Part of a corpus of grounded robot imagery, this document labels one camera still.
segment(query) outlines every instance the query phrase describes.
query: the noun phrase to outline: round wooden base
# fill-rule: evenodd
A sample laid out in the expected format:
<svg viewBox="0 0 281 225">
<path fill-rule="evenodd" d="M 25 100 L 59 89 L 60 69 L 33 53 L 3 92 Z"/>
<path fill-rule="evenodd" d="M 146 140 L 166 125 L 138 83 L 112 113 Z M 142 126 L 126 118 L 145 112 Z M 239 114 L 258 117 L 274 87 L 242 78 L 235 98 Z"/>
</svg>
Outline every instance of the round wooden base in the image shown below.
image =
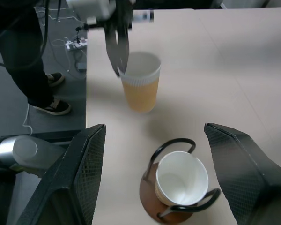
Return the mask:
<svg viewBox="0 0 281 225">
<path fill-rule="evenodd" d="M 163 218 L 157 216 L 163 213 L 168 206 L 161 203 L 155 194 L 156 170 L 158 163 L 153 164 L 147 180 L 144 178 L 140 181 L 140 201 L 146 212 L 158 223 L 177 224 L 186 221 L 192 213 L 171 212 Z"/>
</svg>

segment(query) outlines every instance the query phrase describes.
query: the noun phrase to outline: black pants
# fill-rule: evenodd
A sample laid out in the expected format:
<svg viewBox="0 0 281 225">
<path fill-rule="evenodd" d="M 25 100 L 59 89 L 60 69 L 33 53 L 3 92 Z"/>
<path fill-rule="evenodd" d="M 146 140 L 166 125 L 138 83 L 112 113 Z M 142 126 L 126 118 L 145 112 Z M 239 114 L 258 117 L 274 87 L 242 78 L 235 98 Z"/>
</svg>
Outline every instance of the black pants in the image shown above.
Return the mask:
<svg viewBox="0 0 281 225">
<path fill-rule="evenodd" d="M 0 24 L 0 33 L 4 28 L 4 25 Z M 53 101 L 53 95 L 44 73 L 42 59 L 40 58 L 28 69 L 16 69 L 30 64 L 38 57 L 42 41 L 37 14 L 31 7 L 31 10 L 0 38 L 0 53 L 4 64 L 15 68 L 7 69 L 7 71 L 28 98 L 28 103 L 46 107 Z"/>
</svg>

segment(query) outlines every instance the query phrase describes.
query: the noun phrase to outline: black sneaker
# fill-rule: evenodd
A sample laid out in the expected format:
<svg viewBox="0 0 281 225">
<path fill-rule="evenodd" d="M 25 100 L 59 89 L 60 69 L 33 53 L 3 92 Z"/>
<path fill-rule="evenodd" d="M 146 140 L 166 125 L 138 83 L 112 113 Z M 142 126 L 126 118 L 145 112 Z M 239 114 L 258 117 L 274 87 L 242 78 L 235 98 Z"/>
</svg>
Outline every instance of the black sneaker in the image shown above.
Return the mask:
<svg viewBox="0 0 281 225">
<path fill-rule="evenodd" d="M 41 107 L 34 106 L 34 108 L 49 113 L 53 116 L 66 115 L 72 109 L 70 104 L 61 101 L 59 99 L 54 99 L 53 102 L 48 107 L 41 108 Z"/>
<path fill-rule="evenodd" d="M 55 87 L 64 81 L 65 76 L 62 73 L 46 74 L 48 77 L 49 87 Z"/>
</svg>

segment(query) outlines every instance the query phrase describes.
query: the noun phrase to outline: beige table top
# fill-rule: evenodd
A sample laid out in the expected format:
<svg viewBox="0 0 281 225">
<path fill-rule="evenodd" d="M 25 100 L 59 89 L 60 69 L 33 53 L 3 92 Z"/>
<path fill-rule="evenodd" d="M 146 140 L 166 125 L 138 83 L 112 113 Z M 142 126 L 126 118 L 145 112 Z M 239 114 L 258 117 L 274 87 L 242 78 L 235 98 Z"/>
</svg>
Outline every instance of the beige table top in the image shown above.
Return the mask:
<svg viewBox="0 0 281 225">
<path fill-rule="evenodd" d="M 204 124 L 249 134 L 281 166 L 281 8 L 160 10 L 155 22 L 133 25 L 130 50 L 162 61 L 156 107 L 131 111 L 106 53 L 104 32 L 88 36 L 87 127 L 105 123 L 102 181 L 94 225 L 156 224 L 139 200 L 139 184 L 154 151 L 187 137 L 219 187 Z M 171 150 L 186 150 L 174 145 Z M 224 197 L 183 224 L 237 224 Z"/>
</svg>

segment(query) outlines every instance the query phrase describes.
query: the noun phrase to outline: paper cup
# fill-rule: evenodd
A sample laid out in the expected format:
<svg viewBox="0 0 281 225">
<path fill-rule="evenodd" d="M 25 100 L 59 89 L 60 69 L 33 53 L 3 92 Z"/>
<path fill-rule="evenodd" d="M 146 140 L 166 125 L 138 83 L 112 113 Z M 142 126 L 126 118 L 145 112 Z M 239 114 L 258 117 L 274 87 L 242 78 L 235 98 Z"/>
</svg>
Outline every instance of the paper cup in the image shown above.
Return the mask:
<svg viewBox="0 0 281 225">
<path fill-rule="evenodd" d="M 125 74 L 121 71 L 124 93 L 131 109 L 145 113 L 156 104 L 161 62 L 153 54 L 132 52 L 129 54 Z"/>
<path fill-rule="evenodd" d="M 205 196 L 207 189 L 207 171 L 192 154 L 175 151 L 159 162 L 155 192 L 163 204 L 193 205 Z"/>
</svg>

